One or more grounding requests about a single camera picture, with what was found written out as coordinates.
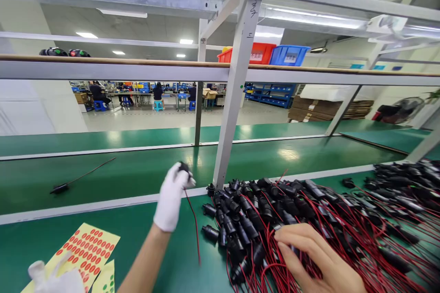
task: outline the sticker sheet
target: sticker sheet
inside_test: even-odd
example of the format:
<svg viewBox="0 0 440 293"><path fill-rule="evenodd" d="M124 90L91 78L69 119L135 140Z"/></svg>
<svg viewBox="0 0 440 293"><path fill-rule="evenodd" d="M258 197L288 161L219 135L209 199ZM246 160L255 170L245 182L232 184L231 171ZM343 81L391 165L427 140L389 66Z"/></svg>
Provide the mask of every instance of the sticker sheet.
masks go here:
<svg viewBox="0 0 440 293"><path fill-rule="evenodd" d="M115 291L115 260L102 267L101 273L92 287L92 293L114 293Z"/></svg>
<svg viewBox="0 0 440 293"><path fill-rule="evenodd" d="M61 266L57 276L77 268L83 278L84 291L88 293L96 276L105 266L119 239L119 236L83 223L47 262L45 266L46 278L52 273L63 255L71 251L71 257ZM33 292L34 284L31 281L22 290L22 293Z"/></svg>

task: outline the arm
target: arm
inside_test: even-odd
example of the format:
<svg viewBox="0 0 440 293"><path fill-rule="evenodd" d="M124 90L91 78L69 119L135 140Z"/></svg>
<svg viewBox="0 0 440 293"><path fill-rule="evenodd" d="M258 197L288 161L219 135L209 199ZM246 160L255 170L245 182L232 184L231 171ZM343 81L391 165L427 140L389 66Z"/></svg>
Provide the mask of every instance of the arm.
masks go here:
<svg viewBox="0 0 440 293"><path fill-rule="evenodd" d="M192 174L179 171L175 163L160 188L154 223L118 293L149 293L153 291L171 233L177 226L183 189L196 182Z"/></svg>

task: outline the storage bin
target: storage bin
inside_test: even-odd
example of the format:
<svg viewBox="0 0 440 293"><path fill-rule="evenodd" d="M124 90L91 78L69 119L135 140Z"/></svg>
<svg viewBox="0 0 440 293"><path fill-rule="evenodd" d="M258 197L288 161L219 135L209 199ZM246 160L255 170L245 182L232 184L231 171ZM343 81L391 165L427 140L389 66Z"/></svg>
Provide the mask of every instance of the storage bin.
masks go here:
<svg viewBox="0 0 440 293"><path fill-rule="evenodd" d="M276 47L273 43L253 43L250 64L269 64L272 50ZM230 63L232 57L232 48L217 55L219 63Z"/></svg>
<svg viewBox="0 0 440 293"><path fill-rule="evenodd" d="M301 66L310 47L281 45L272 52L271 65Z"/></svg>

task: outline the hand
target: hand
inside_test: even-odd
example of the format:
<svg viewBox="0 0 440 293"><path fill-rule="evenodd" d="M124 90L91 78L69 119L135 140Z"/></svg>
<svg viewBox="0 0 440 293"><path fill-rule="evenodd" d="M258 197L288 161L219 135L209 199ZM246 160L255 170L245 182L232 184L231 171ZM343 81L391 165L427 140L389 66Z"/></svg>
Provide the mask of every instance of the hand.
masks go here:
<svg viewBox="0 0 440 293"><path fill-rule="evenodd" d="M366 293L359 274L309 224L283 226L274 237L287 268L304 293ZM307 253L320 268L323 279L311 278L288 245Z"/></svg>
<svg viewBox="0 0 440 293"><path fill-rule="evenodd" d="M183 189L196 185L193 174L189 179L188 172L179 171L180 166L181 163L175 163L170 168L160 188L154 223L165 232L173 232L177 226Z"/></svg>

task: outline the yellow label sheet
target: yellow label sheet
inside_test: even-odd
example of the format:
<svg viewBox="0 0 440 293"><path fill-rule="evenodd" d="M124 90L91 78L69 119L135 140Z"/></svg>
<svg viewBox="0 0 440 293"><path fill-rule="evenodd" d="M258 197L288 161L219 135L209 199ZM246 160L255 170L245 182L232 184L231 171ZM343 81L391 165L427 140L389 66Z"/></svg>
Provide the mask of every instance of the yellow label sheet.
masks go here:
<svg viewBox="0 0 440 293"><path fill-rule="evenodd" d="M72 255L60 267L57 276L77 268L83 278L84 291L88 293L96 276L105 266L119 239L119 236L83 223L47 262L45 266L46 278L49 277L65 253L71 251ZM31 281L22 290L22 293L33 292L34 283Z"/></svg>

